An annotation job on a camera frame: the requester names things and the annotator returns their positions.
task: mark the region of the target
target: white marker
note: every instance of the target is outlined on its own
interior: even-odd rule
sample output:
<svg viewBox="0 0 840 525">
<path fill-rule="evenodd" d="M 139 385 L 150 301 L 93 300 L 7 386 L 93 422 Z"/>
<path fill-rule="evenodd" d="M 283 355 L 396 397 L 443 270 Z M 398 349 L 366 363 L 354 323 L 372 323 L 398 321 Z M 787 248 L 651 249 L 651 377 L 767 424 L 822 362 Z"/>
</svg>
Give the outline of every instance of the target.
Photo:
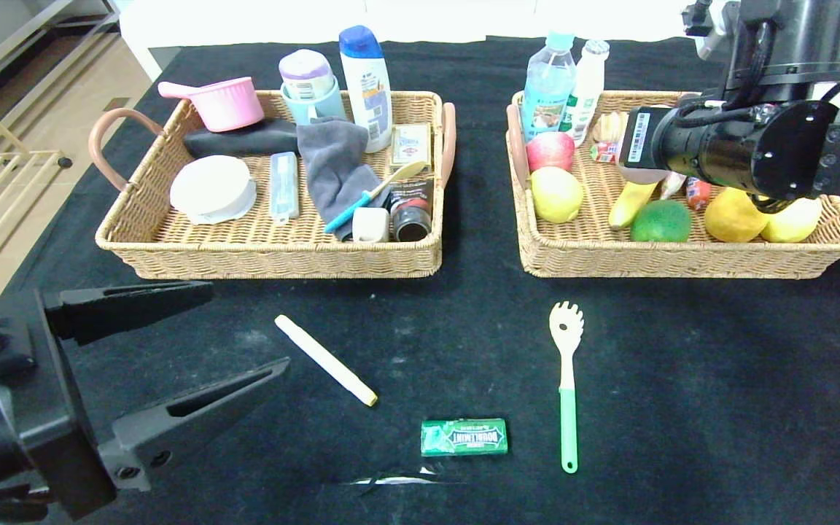
<svg viewBox="0 0 840 525">
<path fill-rule="evenodd" d="M 352 373 L 339 359 L 330 354 L 330 350 L 326 350 L 323 345 L 320 345 L 316 339 L 313 339 L 309 333 L 304 332 L 303 328 L 294 324 L 287 316 L 283 314 L 277 316 L 274 318 L 274 324 L 281 329 L 281 332 L 286 333 L 287 337 L 290 337 L 290 340 L 296 343 L 306 355 L 316 361 L 317 365 L 326 370 L 326 373 L 329 373 L 333 379 L 339 381 L 341 386 L 345 386 L 347 391 L 352 392 L 354 396 L 359 398 L 359 401 L 369 406 L 378 401 L 378 395 L 371 391 L 368 385 L 359 379 L 359 376 Z"/>
</svg>

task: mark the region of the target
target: lime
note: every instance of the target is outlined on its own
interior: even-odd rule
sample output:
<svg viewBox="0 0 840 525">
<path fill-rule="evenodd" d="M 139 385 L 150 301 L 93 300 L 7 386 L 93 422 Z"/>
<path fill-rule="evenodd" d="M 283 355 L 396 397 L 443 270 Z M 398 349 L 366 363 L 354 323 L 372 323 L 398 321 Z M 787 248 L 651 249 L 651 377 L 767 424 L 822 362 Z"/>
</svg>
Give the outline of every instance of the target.
<svg viewBox="0 0 840 525">
<path fill-rule="evenodd" d="M 631 224 L 632 241 L 681 243 L 689 239 L 693 219 L 676 201 L 653 201 L 637 212 Z"/>
</svg>

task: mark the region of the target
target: yellow lemon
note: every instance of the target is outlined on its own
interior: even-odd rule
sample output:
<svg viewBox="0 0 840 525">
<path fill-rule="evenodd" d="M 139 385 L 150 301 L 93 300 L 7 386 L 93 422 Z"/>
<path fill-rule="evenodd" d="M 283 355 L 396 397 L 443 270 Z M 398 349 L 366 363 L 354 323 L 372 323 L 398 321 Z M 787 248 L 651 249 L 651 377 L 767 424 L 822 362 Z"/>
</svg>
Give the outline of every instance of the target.
<svg viewBox="0 0 840 525">
<path fill-rule="evenodd" d="M 724 189 L 706 208 L 706 231 L 726 243 L 750 241 L 768 220 L 750 202 L 750 196 L 736 188 Z"/>
<path fill-rule="evenodd" d="M 570 172 L 555 166 L 542 167 L 530 175 L 534 211 L 549 222 L 569 222 L 579 214 L 586 192 Z"/>
<path fill-rule="evenodd" d="M 780 213 L 770 216 L 761 237 L 772 243 L 798 243 L 812 235 L 823 215 L 819 199 L 798 199 Z"/>
</svg>

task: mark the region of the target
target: wicker basket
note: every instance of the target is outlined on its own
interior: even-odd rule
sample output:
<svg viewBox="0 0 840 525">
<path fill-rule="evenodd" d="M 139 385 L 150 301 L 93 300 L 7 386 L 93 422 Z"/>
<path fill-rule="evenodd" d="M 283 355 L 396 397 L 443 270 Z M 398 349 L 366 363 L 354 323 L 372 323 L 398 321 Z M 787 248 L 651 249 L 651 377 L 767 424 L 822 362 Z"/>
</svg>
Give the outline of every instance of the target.
<svg viewBox="0 0 840 525">
<path fill-rule="evenodd" d="M 604 92 L 598 114 L 636 106 L 670 104 L 682 93 Z M 522 93 L 507 107 L 509 129 L 520 129 Z M 685 243 L 630 242 L 629 232 L 607 225 L 611 205 L 624 186 L 616 166 L 594 162 L 591 144 L 576 150 L 571 171 L 586 199 L 574 222 L 553 224 L 534 215 L 520 133 L 507 133 L 507 155 L 524 270 L 540 278 L 759 278 L 810 279 L 840 258 L 840 198 L 823 196 L 819 227 L 803 243 L 723 243 L 706 233 L 701 212 Z M 684 197 L 674 196 L 684 203 Z"/>
<path fill-rule="evenodd" d="M 266 117 L 291 120 L 277 90 L 257 92 Z M 121 193 L 96 232 L 96 243 L 111 250 L 144 279 L 354 279 L 422 278 L 440 268 L 443 189 L 452 170 L 456 122 L 453 104 L 434 93 L 391 93 L 394 123 L 429 123 L 433 132 L 432 230 L 423 240 L 355 244 L 323 233 L 324 222 L 306 190 L 300 162 L 300 218 L 271 220 L 267 199 L 269 157 L 244 157 L 257 200 L 243 218 L 219 224 L 193 224 L 170 206 L 168 193 L 181 167 L 191 162 L 182 137 L 203 127 L 193 104 L 183 100 L 163 129 L 141 113 L 116 109 L 96 123 L 90 136 L 94 163 Z M 348 94 L 343 92 L 351 117 Z M 131 176 L 121 179 L 100 152 L 102 133 L 118 117 L 135 117 L 158 137 Z M 377 175 L 390 173 L 387 149 L 364 156 Z"/>
</svg>

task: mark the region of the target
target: blue bottle cap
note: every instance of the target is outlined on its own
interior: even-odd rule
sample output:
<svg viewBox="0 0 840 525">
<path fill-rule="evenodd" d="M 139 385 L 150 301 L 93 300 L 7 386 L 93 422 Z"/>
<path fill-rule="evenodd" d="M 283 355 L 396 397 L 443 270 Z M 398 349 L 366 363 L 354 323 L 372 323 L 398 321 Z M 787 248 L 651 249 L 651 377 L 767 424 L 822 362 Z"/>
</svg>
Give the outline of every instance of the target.
<svg viewBox="0 0 840 525">
<path fill-rule="evenodd" d="M 352 26 L 339 33 L 339 50 L 353 58 L 384 58 L 374 33 L 364 26 Z"/>
<path fill-rule="evenodd" d="M 572 49 L 572 41 L 576 39 L 573 33 L 559 33 L 551 31 L 546 36 L 546 46 L 551 50 L 568 51 Z"/>
</svg>

